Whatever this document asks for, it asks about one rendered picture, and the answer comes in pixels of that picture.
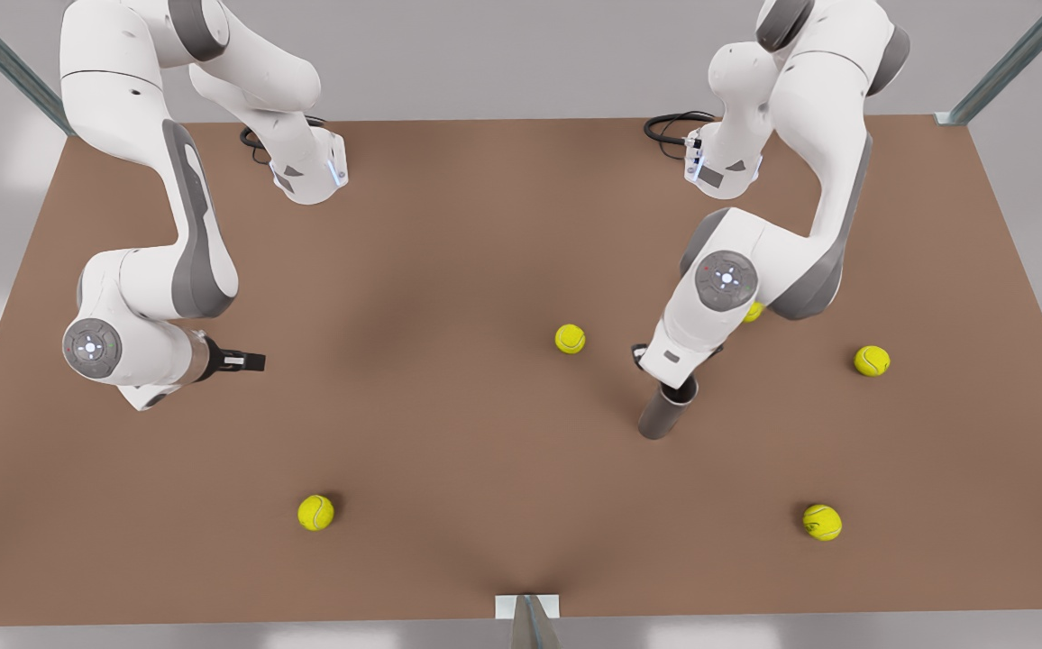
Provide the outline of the silver frame post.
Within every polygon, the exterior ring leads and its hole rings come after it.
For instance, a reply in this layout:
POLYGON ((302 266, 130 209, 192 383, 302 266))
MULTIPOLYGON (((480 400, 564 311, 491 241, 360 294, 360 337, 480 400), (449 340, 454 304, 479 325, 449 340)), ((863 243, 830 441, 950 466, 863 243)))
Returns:
POLYGON ((495 597, 495 618, 508 619, 508 649, 562 649, 553 629, 561 617, 559 594, 510 594, 495 597))
POLYGON ((26 95, 40 111, 51 119, 51 122, 55 123, 65 135, 76 136, 65 115, 63 99, 39 77, 27 63, 14 52, 2 38, 0 38, 0 73, 5 75, 22 94, 26 95))
POLYGON ((934 114, 938 126, 966 126, 1042 52, 1042 15, 994 63, 979 81, 946 113, 934 114))

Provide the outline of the grey tennis ball tube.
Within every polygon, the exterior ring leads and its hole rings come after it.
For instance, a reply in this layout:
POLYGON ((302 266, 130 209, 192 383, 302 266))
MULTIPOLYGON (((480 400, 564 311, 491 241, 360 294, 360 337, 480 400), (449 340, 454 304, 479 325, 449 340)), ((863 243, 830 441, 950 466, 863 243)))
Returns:
POLYGON ((658 390, 639 418, 641 435, 658 440, 669 434, 674 424, 681 418, 683 411, 689 409, 698 391, 699 383, 694 375, 686 378, 678 388, 658 382, 658 390))

